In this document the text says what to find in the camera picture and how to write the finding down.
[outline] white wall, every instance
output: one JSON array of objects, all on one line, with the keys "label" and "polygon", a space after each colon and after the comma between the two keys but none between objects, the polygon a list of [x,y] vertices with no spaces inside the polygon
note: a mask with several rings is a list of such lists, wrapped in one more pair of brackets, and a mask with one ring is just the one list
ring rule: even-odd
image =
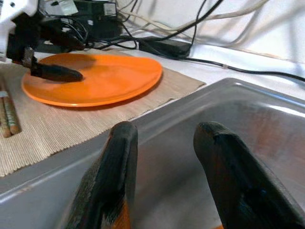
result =
[{"label": "white wall", "polygon": [[[129,1],[118,0],[118,3],[124,6]],[[138,14],[176,27],[195,19],[202,0],[139,0],[139,2],[136,10]],[[208,0],[205,10],[215,2],[216,0]],[[224,0],[213,14],[232,12],[255,2],[258,0]],[[253,13],[234,19],[204,22],[200,26],[198,36],[210,43],[214,43],[215,38],[232,41],[243,31],[252,15]],[[142,20],[135,22],[145,24]],[[230,48],[305,63],[305,0],[270,0],[257,13],[254,24],[245,38]]]}]

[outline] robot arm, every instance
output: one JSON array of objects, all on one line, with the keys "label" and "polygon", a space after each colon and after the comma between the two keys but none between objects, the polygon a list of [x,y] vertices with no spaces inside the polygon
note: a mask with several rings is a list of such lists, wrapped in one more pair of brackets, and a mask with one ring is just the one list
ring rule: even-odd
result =
[{"label": "robot arm", "polygon": [[14,63],[29,68],[31,75],[49,80],[81,81],[82,75],[78,71],[40,64],[34,57],[34,50],[41,38],[71,49],[83,50],[85,47],[78,39],[46,23],[41,13],[43,3],[44,0],[3,1],[0,15],[0,61],[10,58]]}]

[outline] chopsticks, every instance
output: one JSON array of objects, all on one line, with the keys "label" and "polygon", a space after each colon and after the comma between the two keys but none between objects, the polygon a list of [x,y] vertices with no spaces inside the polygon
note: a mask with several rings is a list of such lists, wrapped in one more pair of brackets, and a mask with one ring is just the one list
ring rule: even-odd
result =
[{"label": "chopsticks", "polygon": [[0,125],[0,132],[4,138],[20,132],[16,110],[2,76],[0,76]]}]

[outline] woven placemat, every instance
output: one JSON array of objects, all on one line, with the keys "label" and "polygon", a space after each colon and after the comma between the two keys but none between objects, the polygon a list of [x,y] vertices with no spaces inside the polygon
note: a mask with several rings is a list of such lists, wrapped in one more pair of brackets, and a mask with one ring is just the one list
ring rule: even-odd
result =
[{"label": "woven placemat", "polygon": [[[105,54],[97,50],[84,53]],[[119,54],[117,51],[107,53]],[[22,128],[21,133],[10,138],[0,136],[0,177],[96,137],[118,122],[138,117],[204,85],[164,68],[160,83],[132,100],[94,108],[63,108],[28,98],[21,89],[21,79],[26,71],[16,64],[0,65]]]}]

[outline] sink basin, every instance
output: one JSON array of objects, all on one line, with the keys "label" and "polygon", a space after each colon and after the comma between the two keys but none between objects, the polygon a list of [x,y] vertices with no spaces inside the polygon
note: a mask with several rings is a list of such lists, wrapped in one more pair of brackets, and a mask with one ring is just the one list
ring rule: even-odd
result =
[{"label": "sink basin", "polygon": [[[305,210],[304,101],[225,79],[133,122],[139,129],[136,229],[221,225],[193,149],[199,122],[235,131]],[[2,228],[52,229],[108,132],[0,181]]]}]

